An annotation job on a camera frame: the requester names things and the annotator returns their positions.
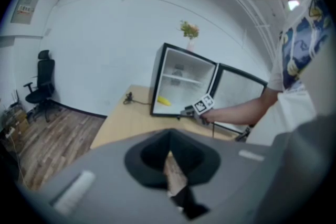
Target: cardboard box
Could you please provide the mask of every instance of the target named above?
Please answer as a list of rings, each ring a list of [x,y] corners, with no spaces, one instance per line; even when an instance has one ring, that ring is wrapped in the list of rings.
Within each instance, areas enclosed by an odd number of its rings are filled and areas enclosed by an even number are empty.
[[[15,112],[14,117],[18,122],[22,122],[24,119],[27,118],[27,114],[22,109],[20,109],[17,112]]]
[[[29,128],[29,123],[27,119],[24,119],[22,122],[20,122],[18,127],[21,134],[24,134],[25,131]]]

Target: white t-shirt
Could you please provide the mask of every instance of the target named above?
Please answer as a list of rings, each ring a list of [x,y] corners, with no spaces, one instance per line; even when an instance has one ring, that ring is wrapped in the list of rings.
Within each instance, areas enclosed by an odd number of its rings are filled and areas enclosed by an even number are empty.
[[[282,91],[278,101],[253,128],[247,143],[271,145],[275,136],[293,131],[316,117],[313,103],[300,74],[334,33],[323,0],[298,0],[288,16],[267,87]]]

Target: baseboard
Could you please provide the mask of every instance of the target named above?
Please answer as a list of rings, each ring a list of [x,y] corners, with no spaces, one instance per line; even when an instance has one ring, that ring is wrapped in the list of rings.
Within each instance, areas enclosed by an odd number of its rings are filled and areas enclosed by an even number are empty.
[[[76,112],[80,112],[80,113],[83,113],[83,114],[86,114],[86,115],[89,115],[89,116],[95,116],[95,117],[99,117],[99,118],[102,118],[102,119],[106,119],[107,118],[107,116],[105,116],[105,115],[95,114],[95,113],[83,111],[83,110],[80,110],[80,109],[74,109],[74,108],[71,108],[70,106],[61,104],[61,103],[56,102],[54,100],[51,100],[51,102],[54,103],[54,104],[56,104],[56,105],[59,105],[59,106],[61,106],[63,108],[66,108],[66,109],[69,109],[69,110],[73,110],[73,111],[76,111]]]

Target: small vase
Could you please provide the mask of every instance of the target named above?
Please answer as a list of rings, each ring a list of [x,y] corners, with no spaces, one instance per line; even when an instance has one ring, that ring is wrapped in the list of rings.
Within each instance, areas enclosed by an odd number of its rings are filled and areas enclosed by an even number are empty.
[[[187,45],[187,50],[194,52],[195,49],[195,41],[193,39],[190,39]]]

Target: potted plant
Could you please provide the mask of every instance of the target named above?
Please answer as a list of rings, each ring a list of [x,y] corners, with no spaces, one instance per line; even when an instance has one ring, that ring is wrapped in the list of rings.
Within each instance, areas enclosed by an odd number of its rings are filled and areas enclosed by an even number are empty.
[[[198,26],[189,24],[186,20],[182,20],[180,30],[183,32],[184,37],[189,38],[187,50],[194,51],[194,39],[198,37],[198,33],[200,32]]]

